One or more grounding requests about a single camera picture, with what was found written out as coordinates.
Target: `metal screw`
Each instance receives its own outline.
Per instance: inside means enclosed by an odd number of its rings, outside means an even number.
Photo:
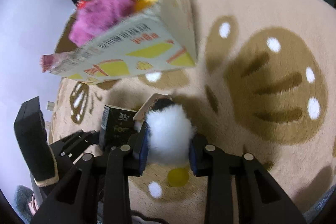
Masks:
[[[210,152],[215,151],[215,149],[216,147],[212,144],[208,144],[205,146],[205,150],[210,151]]]
[[[130,149],[131,149],[131,147],[128,144],[124,144],[120,147],[120,150],[123,151],[123,152],[126,152]]]
[[[92,155],[91,155],[90,153],[86,153],[86,154],[84,154],[83,157],[82,157],[82,159],[83,159],[84,161],[88,161],[88,160],[90,160],[91,158],[92,158]]]
[[[254,156],[253,156],[252,154],[250,154],[250,153],[246,153],[246,154],[244,155],[244,158],[245,158],[246,160],[253,160],[253,159],[254,159]]]

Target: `barcode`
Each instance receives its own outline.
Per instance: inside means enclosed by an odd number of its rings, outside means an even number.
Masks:
[[[109,118],[109,107],[105,106],[104,107],[104,112],[103,112],[103,118],[101,119],[101,125],[100,127],[106,130],[106,125],[107,125],[107,120]]]

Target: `black box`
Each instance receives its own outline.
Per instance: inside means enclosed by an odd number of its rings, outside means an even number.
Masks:
[[[99,134],[102,151],[126,144],[131,134],[137,133],[133,128],[136,113],[135,110],[105,105]]]

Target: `plush blanket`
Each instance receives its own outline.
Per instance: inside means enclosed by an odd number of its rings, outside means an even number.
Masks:
[[[137,110],[152,93],[170,94],[210,143],[254,154],[306,211],[335,181],[335,10],[322,0],[191,1],[195,68],[90,86],[62,79],[50,141],[98,130],[105,104]],[[206,179],[189,170],[185,186],[170,187],[172,168],[130,178],[131,208],[203,223]]]

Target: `pink plush toy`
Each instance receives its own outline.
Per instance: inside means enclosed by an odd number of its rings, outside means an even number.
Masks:
[[[78,47],[133,13],[136,0],[89,0],[77,9],[69,39]]]

